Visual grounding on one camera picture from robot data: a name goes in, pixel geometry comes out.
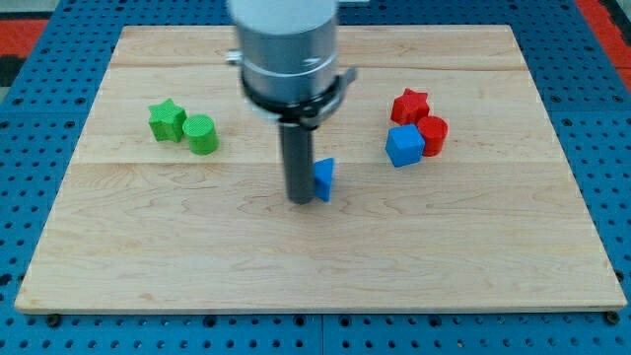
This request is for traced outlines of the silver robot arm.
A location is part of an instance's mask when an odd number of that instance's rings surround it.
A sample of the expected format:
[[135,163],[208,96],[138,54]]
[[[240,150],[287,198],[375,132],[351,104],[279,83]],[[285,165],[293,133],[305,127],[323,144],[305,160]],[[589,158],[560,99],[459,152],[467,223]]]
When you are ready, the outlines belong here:
[[357,70],[338,72],[336,0],[230,0],[243,91],[262,116],[318,128],[341,106]]

